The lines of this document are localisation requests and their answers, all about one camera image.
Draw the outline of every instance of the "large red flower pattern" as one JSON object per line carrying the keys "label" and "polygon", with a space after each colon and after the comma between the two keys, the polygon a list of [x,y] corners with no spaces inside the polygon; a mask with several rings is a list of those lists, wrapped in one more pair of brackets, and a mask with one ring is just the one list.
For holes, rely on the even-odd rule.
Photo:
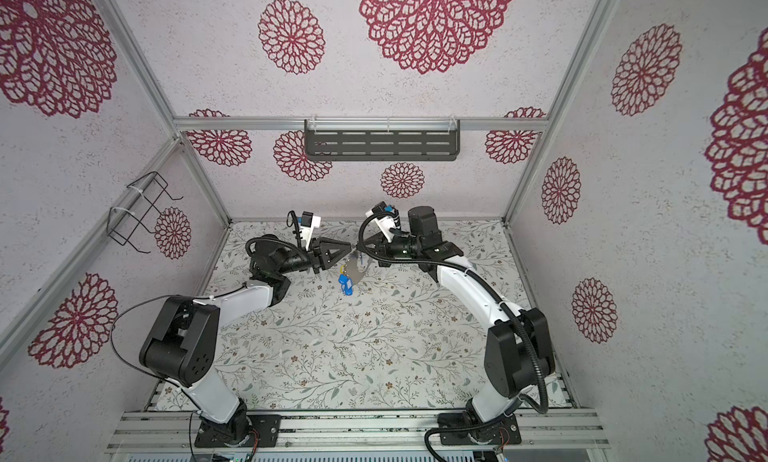
{"label": "large red flower pattern", "polygon": [[768,460],[768,414],[759,408],[733,407],[707,425],[707,462],[765,462]]}
{"label": "large red flower pattern", "polygon": [[633,116],[655,104],[674,79],[682,49],[673,26],[658,25],[639,36],[616,67],[610,92],[616,111]]}
{"label": "large red flower pattern", "polygon": [[[508,112],[504,117],[541,119],[546,115],[541,109],[520,107]],[[531,147],[536,142],[536,137],[538,137],[538,133],[533,130],[492,130],[485,136],[485,151],[496,162],[513,164],[528,158]]]}
{"label": "large red flower pattern", "polygon": [[465,64],[504,24],[512,0],[362,0],[368,37],[388,59],[419,73]]}
{"label": "large red flower pattern", "polygon": [[294,0],[274,0],[266,6],[259,22],[259,40],[270,60],[287,73],[314,70],[326,52],[317,18]]}
{"label": "large red flower pattern", "polygon": [[0,85],[46,116],[98,112],[118,58],[91,0],[0,0]]}
{"label": "large red flower pattern", "polygon": [[608,287],[586,278],[576,286],[571,311],[578,330],[592,342],[607,342],[616,330],[616,304]]}
{"label": "large red flower pattern", "polygon": [[553,224],[562,224],[574,214],[581,197],[581,179],[573,160],[561,157],[552,162],[542,184],[542,207]]}
{"label": "large red flower pattern", "polygon": [[[218,110],[197,110],[190,117],[228,117]],[[250,139],[245,130],[190,130],[187,132],[192,147],[201,156],[220,166],[238,166],[248,160]]]}
{"label": "large red flower pattern", "polygon": [[192,228],[184,212],[176,207],[163,210],[154,225],[154,240],[160,252],[168,258],[186,254],[192,240]]}
{"label": "large red flower pattern", "polygon": [[2,454],[2,445],[5,442],[5,436],[8,435],[11,429],[8,427],[8,411],[2,406],[2,398],[0,398],[0,454]]}
{"label": "large red flower pattern", "polygon": [[280,170],[296,180],[309,182],[322,179],[333,167],[332,162],[313,162],[306,158],[302,131],[281,134],[275,141],[273,151]]}
{"label": "large red flower pattern", "polygon": [[728,201],[728,217],[756,228],[768,245],[768,29],[747,63],[730,75],[710,123],[710,187]]}
{"label": "large red flower pattern", "polygon": [[85,274],[27,352],[40,365],[72,368],[89,360],[107,343],[117,316],[118,300],[109,282],[99,274]]}
{"label": "large red flower pattern", "polygon": [[396,198],[414,196],[424,187],[424,172],[408,162],[392,164],[382,173],[382,188]]}

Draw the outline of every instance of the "zip tie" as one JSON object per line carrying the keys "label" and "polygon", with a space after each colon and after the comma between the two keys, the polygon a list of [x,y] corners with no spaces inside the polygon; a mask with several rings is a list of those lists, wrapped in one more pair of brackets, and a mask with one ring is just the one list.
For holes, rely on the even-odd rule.
{"label": "zip tie", "polygon": [[122,210],[123,212],[128,212],[128,213],[129,213],[129,214],[131,214],[133,217],[136,217],[136,212],[132,212],[132,211],[128,210],[127,208],[122,208],[122,207],[112,207],[112,210]]}

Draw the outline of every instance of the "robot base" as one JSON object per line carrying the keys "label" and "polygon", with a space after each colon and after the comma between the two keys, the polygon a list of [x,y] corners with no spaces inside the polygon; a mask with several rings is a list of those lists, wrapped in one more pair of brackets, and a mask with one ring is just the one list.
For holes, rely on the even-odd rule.
{"label": "robot base", "polygon": [[[248,431],[255,430],[260,436],[259,447],[275,447],[275,444],[277,444],[277,436],[280,434],[280,416],[249,415],[247,417],[250,421],[250,427],[248,428]],[[218,434],[215,431],[203,430],[202,432],[197,432],[197,437],[194,440],[194,446],[198,449],[231,447],[231,445],[227,445],[218,439]],[[252,434],[248,434],[248,438],[246,438],[240,445],[240,447],[253,446],[254,436]]]}
{"label": "robot base", "polygon": [[[467,420],[465,419],[464,414],[440,414],[437,416],[437,424],[441,428],[461,427],[467,425]],[[509,432],[509,440],[507,440],[507,435],[504,434],[504,444],[519,445],[522,442],[520,429],[518,429],[518,421],[513,415],[510,418],[504,419],[500,424],[480,429],[480,431],[474,430],[471,433],[447,432],[440,434],[440,443],[443,445],[501,445],[502,432],[500,429],[502,427]]]}

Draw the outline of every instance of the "small red flower pattern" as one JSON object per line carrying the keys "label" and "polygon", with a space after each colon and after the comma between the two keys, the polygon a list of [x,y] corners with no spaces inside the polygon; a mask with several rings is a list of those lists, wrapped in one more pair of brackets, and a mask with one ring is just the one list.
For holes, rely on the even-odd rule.
{"label": "small red flower pattern", "polygon": [[89,360],[109,340],[118,300],[99,274],[85,274],[27,348],[40,365],[72,368]]}
{"label": "small red flower pattern", "polygon": [[180,258],[187,253],[192,229],[187,216],[176,207],[162,211],[154,225],[154,240],[160,252],[168,258]]}
{"label": "small red flower pattern", "polygon": [[610,92],[616,111],[633,116],[655,104],[672,83],[682,50],[674,26],[657,25],[639,36],[616,67]]}
{"label": "small red flower pattern", "polygon": [[270,60],[287,73],[314,70],[326,52],[317,18],[294,0],[274,0],[266,6],[259,22],[259,40]]}
{"label": "small red flower pattern", "polygon": [[404,70],[446,72],[466,64],[504,24],[512,0],[362,0],[368,37]]}
{"label": "small red flower pattern", "polygon": [[11,429],[8,427],[8,411],[2,406],[2,397],[0,397],[0,454],[2,454],[2,445],[5,442],[5,436]]}
{"label": "small red flower pattern", "polygon": [[[190,117],[228,117],[218,110],[196,110]],[[238,166],[250,158],[251,147],[245,130],[190,130],[192,147],[201,156],[220,166]]]}
{"label": "small red flower pattern", "polygon": [[[508,112],[504,117],[531,117],[541,119],[546,117],[541,109],[520,107]],[[485,151],[496,162],[513,164],[526,160],[536,142],[538,133],[533,130],[493,130],[485,136]]]}
{"label": "small red flower pattern", "polygon": [[408,198],[424,187],[424,172],[411,163],[398,162],[384,169],[381,182],[390,197]]}
{"label": "small red flower pattern", "polygon": [[573,160],[561,157],[552,162],[542,184],[542,207],[553,224],[572,217],[581,197],[581,179]]}
{"label": "small red flower pattern", "polygon": [[91,0],[0,0],[0,86],[46,116],[98,112],[118,58]]}
{"label": "small red flower pattern", "polygon": [[322,179],[333,167],[332,162],[313,162],[306,158],[304,132],[299,130],[281,134],[273,150],[280,170],[296,180],[311,182]]}
{"label": "small red flower pattern", "polygon": [[710,187],[728,201],[728,217],[756,228],[768,245],[768,28],[728,78],[710,123],[714,141],[704,153],[714,172]]}
{"label": "small red flower pattern", "polygon": [[768,414],[759,408],[732,407],[707,425],[707,462],[765,462],[768,460]]}
{"label": "small red flower pattern", "polygon": [[592,342],[607,342],[616,330],[616,304],[608,287],[586,278],[574,290],[571,309],[578,330]]}

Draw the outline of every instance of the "black wire rack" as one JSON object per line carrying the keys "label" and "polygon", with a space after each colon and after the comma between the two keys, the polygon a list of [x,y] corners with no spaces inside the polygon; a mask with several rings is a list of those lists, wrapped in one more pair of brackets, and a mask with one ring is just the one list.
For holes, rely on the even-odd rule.
{"label": "black wire rack", "polygon": [[[138,185],[140,185],[142,182],[146,181],[148,177],[151,177],[151,180],[147,182],[147,185],[145,188],[139,188]],[[153,198],[149,199],[147,197],[146,191],[152,186],[152,183],[155,183],[160,188],[160,192],[158,195]],[[165,194],[170,198],[170,200],[181,200],[182,197],[173,197],[171,194],[168,193],[168,182],[157,172],[152,171],[144,174],[143,176],[139,177],[138,179],[132,181],[130,184],[126,186],[127,188],[132,188],[133,190],[139,192],[141,197],[136,198],[129,207],[110,207],[109,208],[109,214],[107,215],[107,235],[120,244],[121,246],[125,246],[126,244],[130,245],[134,248],[136,252],[141,252],[142,254],[149,254],[151,251],[144,251],[140,250],[137,246],[135,246],[131,241],[130,238],[133,236],[133,234],[136,233],[136,230],[139,227],[144,228],[149,234],[154,234],[153,230],[150,230],[149,227],[147,227],[144,224],[144,218],[147,217],[147,214],[154,209],[158,215],[160,215],[162,212],[157,207],[158,200]],[[136,202],[139,200],[144,199],[149,203],[149,207],[147,207],[147,210],[144,211],[144,214],[141,215],[141,217],[136,217],[136,212],[132,210],[132,208],[136,205]],[[112,226],[112,217],[113,214],[116,214],[117,212],[125,212],[128,214],[133,220],[136,221],[136,226],[133,227],[133,229],[130,231],[128,236],[124,236],[118,231],[118,226],[120,225],[120,221],[122,220],[122,217],[118,218],[118,221]]]}

